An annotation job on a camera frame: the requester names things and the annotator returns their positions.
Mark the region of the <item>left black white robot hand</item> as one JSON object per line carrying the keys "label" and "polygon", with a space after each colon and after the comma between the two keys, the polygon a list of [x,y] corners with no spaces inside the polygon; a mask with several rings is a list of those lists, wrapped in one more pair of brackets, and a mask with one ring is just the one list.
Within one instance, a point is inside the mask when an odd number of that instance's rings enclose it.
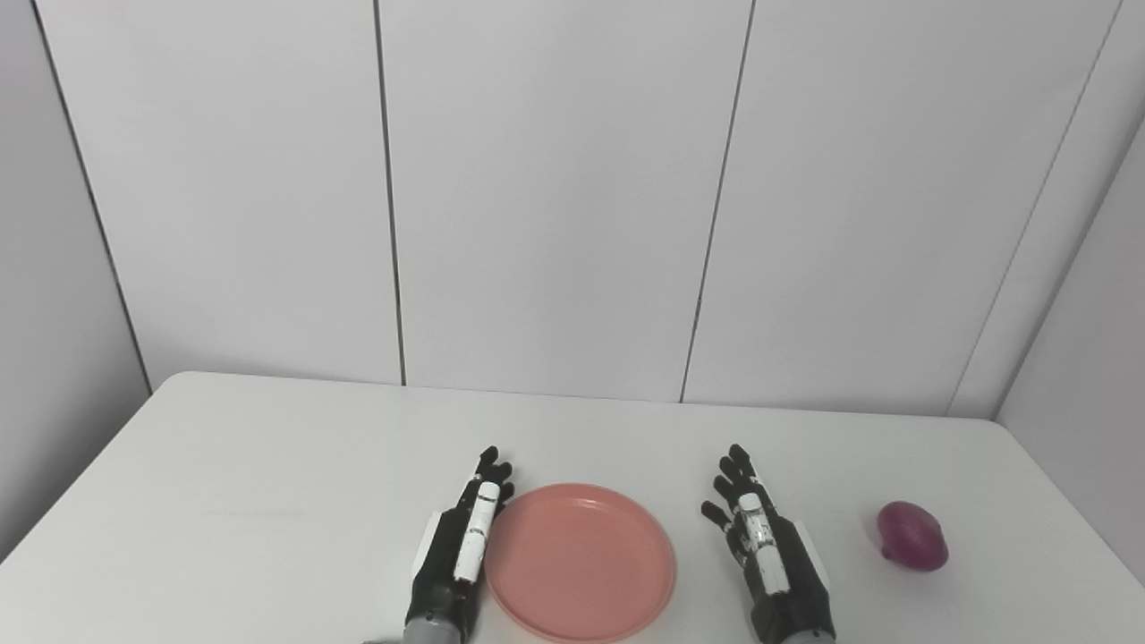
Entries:
{"label": "left black white robot hand", "polygon": [[496,518],[513,497],[513,465],[491,445],[479,456],[473,477],[453,508],[437,519],[421,566],[413,578],[405,627],[437,623],[469,641],[479,615],[484,553]]}

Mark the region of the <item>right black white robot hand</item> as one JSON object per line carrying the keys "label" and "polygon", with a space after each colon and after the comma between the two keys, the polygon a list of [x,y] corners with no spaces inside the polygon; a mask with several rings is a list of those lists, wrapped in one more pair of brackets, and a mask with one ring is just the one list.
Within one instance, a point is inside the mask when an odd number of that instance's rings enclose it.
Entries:
{"label": "right black white robot hand", "polygon": [[721,531],[750,595],[750,625],[760,643],[835,643],[826,582],[796,523],[777,513],[739,443],[719,460],[713,489],[724,498],[700,505]]}

